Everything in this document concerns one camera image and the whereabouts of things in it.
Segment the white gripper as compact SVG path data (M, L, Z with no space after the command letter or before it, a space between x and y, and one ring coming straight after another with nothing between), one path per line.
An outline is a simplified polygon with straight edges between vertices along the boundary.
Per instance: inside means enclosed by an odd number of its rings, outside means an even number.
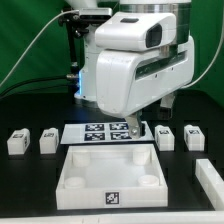
M141 137L141 120L135 113L169 93L188 84L194 73L194 40L177 48L179 59L154 72L141 72L141 66L152 66L150 60L160 55L158 49L148 52L104 50L96 66L96 96L100 110L110 116L125 118L129 136Z

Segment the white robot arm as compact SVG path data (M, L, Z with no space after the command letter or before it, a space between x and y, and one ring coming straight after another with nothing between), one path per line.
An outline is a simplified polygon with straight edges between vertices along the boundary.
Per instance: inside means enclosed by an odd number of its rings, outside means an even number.
M85 38L79 97L106 115L123 118L142 135L140 111L188 84L194 73L192 0L65 0Z

